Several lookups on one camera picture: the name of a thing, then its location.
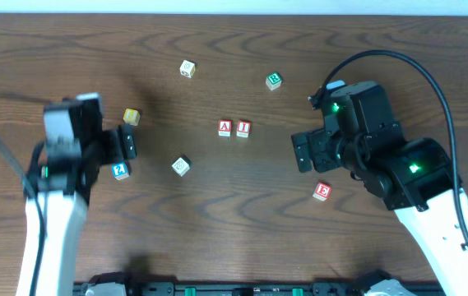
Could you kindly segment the blue number 2 wooden block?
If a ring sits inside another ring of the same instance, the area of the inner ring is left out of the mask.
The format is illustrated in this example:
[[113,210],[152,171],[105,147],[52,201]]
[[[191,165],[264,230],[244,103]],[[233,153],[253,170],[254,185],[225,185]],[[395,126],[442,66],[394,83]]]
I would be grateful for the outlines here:
[[130,176],[127,165],[124,162],[113,164],[111,169],[117,180],[122,180]]

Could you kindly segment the red letter I wooden block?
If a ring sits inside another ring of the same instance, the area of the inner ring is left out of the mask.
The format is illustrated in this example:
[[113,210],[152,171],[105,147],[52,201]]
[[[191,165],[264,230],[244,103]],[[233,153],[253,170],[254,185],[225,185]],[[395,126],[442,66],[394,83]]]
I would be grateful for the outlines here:
[[248,138],[252,124],[247,121],[239,120],[236,129],[236,136]]

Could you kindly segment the red letter A wooden block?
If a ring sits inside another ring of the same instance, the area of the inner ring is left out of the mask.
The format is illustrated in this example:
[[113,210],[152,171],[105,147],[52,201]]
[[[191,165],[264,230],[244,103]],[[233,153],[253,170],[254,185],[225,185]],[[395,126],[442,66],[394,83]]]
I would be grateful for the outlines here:
[[232,131],[232,121],[231,120],[220,120],[218,126],[218,135],[230,137]]

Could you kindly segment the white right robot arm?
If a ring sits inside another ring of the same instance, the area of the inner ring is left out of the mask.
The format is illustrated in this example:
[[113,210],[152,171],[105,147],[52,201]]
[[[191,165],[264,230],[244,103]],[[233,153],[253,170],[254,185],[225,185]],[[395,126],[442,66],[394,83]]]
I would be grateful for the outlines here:
[[310,97],[323,127],[292,135],[299,171],[345,168],[408,229],[447,295],[468,295],[468,248],[456,215],[452,160],[431,138],[407,141],[386,91],[374,81],[335,81]]

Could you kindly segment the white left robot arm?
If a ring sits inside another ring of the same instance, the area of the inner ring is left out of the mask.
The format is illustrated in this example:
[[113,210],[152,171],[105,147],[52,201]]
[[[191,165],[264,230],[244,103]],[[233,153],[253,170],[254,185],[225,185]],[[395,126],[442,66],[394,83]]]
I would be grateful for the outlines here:
[[44,107],[45,138],[25,174],[27,231],[19,295],[72,294],[76,255],[100,168],[130,175],[137,156],[132,127],[103,128],[100,95],[87,93]]

